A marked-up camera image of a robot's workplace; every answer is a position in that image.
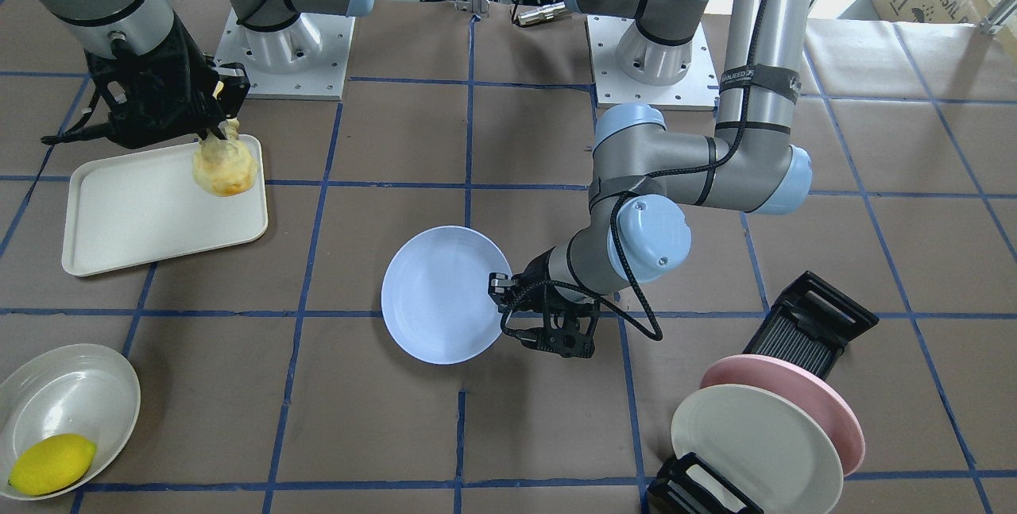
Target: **white tray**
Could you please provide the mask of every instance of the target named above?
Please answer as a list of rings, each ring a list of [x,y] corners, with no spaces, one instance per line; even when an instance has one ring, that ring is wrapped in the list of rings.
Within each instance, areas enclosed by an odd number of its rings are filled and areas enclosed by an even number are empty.
[[[261,145],[254,186],[214,196],[191,176],[191,142],[85,163],[70,177],[61,263],[91,276],[256,240],[268,227]]]

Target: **dish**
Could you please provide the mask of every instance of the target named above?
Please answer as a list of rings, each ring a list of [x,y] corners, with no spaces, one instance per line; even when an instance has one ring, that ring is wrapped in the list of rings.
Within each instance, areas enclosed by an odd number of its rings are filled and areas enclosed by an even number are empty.
[[[240,140],[257,160],[250,190],[214,196],[192,177],[189,142],[85,163],[70,177],[64,271],[92,276],[256,240],[268,227],[261,145]]]
[[[459,363],[501,334],[487,296],[491,272],[508,261],[486,236],[462,226],[425,230],[403,244],[381,284],[381,313],[396,343],[428,363]]]
[[[67,345],[32,359],[0,384],[0,496],[43,500],[91,480],[116,458],[141,408],[137,374],[102,345]],[[36,443],[73,433],[96,443],[84,476],[58,492],[26,496],[7,483],[15,460]]]
[[[700,387],[724,384],[758,387],[794,403],[830,438],[845,476],[861,466],[865,438],[857,417],[843,397],[814,374],[767,355],[732,355],[711,365]]]
[[[823,429],[787,399],[747,385],[689,396],[671,420],[671,443],[675,456],[697,453],[767,514],[827,514],[844,486]],[[719,482],[701,483],[725,507],[740,508]]]

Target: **cable connector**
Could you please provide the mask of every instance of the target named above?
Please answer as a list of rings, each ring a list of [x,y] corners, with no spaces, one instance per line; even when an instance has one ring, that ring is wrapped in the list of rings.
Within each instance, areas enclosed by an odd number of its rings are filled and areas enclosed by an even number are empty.
[[[520,27],[529,27],[530,25],[547,23],[548,21],[555,21],[555,19],[560,19],[562,17],[570,17],[570,15],[572,15],[572,12],[565,7],[565,3],[557,2],[543,5],[537,9],[521,13],[519,15],[519,25]]]

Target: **pink plate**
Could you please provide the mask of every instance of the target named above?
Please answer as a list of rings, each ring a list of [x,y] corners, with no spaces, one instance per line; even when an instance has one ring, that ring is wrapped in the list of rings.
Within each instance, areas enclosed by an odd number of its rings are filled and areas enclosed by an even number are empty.
[[[845,476],[861,466],[865,438],[858,419],[844,399],[814,374],[775,357],[732,355],[711,365],[700,388],[730,384],[765,389],[794,403],[830,438]]]

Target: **yellow lemon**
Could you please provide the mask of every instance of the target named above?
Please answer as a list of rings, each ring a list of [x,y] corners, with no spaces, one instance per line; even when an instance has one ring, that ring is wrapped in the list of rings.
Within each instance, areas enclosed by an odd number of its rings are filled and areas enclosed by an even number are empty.
[[[96,443],[80,435],[56,435],[17,457],[7,482],[28,496],[55,493],[83,476],[95,457]]]

